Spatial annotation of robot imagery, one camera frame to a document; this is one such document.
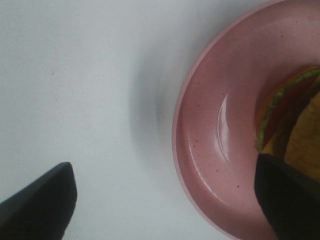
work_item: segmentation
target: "pink plate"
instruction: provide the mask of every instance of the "pink plate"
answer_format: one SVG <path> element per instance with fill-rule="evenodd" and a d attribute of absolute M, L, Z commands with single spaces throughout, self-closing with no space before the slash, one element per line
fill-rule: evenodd
<path fill-rule="evenodd" d="M 173 122 L 177 173 L 191 202 L 241 240 L 275 240 L 255 196 L 256 109 L 298 68 L 320 64 L 320 1 L 273 0 L 240 17 L 186 78 Z"/>

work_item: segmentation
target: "black object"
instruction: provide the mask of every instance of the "black object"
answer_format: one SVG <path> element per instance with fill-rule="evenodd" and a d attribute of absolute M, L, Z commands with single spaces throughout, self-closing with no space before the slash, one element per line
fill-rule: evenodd
<path fill-rule="evenodd" d="M 279 240 L 320 240 L 320 184 L 270 154 L 259 154 L 254 190 Z"/>
<path fill-rule="evenodd" d="M 76 200 L 72 166 L 60 163 L 0 204 L 0 240 L 61 240 Z"/>

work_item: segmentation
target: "white surface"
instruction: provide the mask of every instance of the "white surface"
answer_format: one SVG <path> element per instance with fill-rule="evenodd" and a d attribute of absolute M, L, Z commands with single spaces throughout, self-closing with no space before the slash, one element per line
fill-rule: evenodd
<path fill-rule="evenodd" d="M 229 239 L 185 196 L 171 127 L 203 48 L 262 2 L 2 0 L 0 201 L 70 161 L 64 240 Z"/>

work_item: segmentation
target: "speckled glaze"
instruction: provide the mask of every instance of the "speckled glaze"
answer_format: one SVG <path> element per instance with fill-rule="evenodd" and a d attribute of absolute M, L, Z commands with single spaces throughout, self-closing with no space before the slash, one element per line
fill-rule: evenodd
<path fill-rule="evenodd" d="M 298 68 L 320 64 L 320 1 L 273 0 L 237 19 L 186 78 L 173 155 L 190 201 L 234 239 L 275 240 L 254 193 L 257 105 Z"/>

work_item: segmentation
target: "plate rim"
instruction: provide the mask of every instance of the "plate rim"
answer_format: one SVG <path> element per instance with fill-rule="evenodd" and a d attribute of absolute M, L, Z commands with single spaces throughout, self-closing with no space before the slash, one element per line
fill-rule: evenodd
<path fill-rule="evenodd" d="M 227 237 L 233 239 L 233 240 L 242 240 L 240 238 L 237 238 L 230 233 L 226 232 L 222 228 L 220 228 L 218 225 L 216 225 L 211 219 L 209 219 L 206 214 L 199 208 L 197 205 L 196 201 L 193 199 L 191 196 L 186 183 L 184 181 L 184 178 L 181 173 L 180 165 L 179 165 L 179 160 L 178 160 L 178 154 L 177 154 L 177 127 L 178 127 L 178 118 L 179 118 L 179 113 L 180 113 L 180 108 L 183 102 L 184 95 L 186 93 L 186 90 L 188 88 L 189 82 L 191 81 L 195 71 L 197 70 L 198 66 L 204 59 L 204 57 L 207 55 L 207 53 L 211 50 L 211 48 L 214 47 L 214 45 L 224 36 L 226 35 L 231 29 L 233 29 L 237 24 L 241 23 L 243 20 L 246 18 L 250 17 L 251 15 L 259 12 L 260 10 L 263 10 L 271 5 L 284 2 L 288 0 L 268 0 L 266 2 L 263 2 L 259 4 L 258 6 L 250 9 L 249 11 L 245 12 L 243 15 L 240 17 L 236 18 L 232 23 L 228 24 L 222 31 L 220 31 L 214 38 L 213 40 L 204 48 L 204 50 L 201 52 L 200 56 L 197 58 L 193 66 L 190 68 L 188 74 L 186 75 L 182 86 L 180 88 L 180 92 L 175 104 L 175 109 L 174 109 L 174 115 L 173 115 L 173 122 L 172 122 L 172 131 L 171 131 L 171 140 L 172 140 L 172 154 L 173 154 L 173 160 L 174 160 L 174 165 L 175 165 L 175 170 L 178 175 L 180 184 L 183 188 L 184 193 L 186 194 L 187 198 L 189 201 L 192 203 L 193 207 L 200 213 L 200 215 L 210 224 L 212 225 L 215 229 L 217 229 L 220 233 L 226 235 Z"/>

